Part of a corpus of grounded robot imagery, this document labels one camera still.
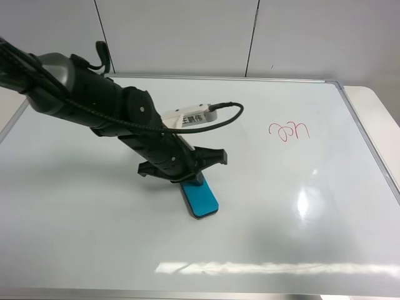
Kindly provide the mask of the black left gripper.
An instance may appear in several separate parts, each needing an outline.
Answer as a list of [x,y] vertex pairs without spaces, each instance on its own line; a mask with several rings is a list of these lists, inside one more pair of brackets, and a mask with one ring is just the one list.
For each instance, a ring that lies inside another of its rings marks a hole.
[[118,139],[146,160],[137,171],[143,177],[202,186],[203,170],[228,163],[225,150],[192,147],[176,134],[130,135]]

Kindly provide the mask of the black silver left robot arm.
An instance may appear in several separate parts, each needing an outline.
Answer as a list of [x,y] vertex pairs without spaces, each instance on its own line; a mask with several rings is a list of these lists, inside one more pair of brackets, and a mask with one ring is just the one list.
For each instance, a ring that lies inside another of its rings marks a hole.
[[168,129],[147,91],[121,87],[76,55],[35,56],[2,40],[1,86],[25,95],[39,113],[119,139],[144,159],[141,176],[200,185],[204,169],[228,161],[224,150],[191,147]]

